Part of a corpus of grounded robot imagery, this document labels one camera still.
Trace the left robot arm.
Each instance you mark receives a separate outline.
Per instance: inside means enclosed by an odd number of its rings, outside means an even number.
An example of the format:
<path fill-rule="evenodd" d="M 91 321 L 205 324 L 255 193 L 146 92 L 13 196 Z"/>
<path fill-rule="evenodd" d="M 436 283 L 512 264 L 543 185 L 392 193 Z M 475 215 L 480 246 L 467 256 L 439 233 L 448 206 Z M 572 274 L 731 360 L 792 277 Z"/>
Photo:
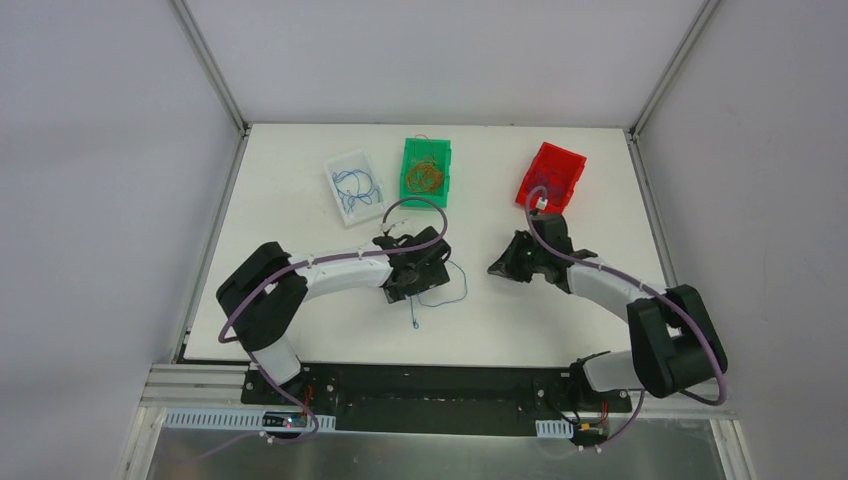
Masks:
<path fill-rule="evenodd" d="M 276 242 L 258 247 L 217 289 L 215 298 L 232 331 L 268 374 L 266 389 L 281 404 L 305 390 L 300 360 L 286 332 L 301 304 L 358 288 L 380 289 L 387 303 L 412 299 L 449 282 L 452 249 L 433 227 L 322 257 L 295 256 Z"/>

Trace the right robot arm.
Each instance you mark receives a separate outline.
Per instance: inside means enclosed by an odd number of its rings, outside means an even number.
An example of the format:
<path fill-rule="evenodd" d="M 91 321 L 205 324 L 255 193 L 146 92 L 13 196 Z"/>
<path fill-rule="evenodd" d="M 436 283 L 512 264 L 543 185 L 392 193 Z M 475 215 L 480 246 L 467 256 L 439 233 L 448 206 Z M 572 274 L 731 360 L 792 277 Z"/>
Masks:
<path fill-rule="evenodd" d="M 642 390 L 656 398 L 688 394 L 710 379 L 727 396 L 728 359 L 697 289 L 656 287 L 609 266 L 596 253 L 574 248 L 563 216 L 532 211 L 488 274 L 516 282 L 541 275 L 561 291 L 587 299 L 623 320 L 630 347 L 573 363 L 569 400 L 595 408 L 613 390 Z"/>

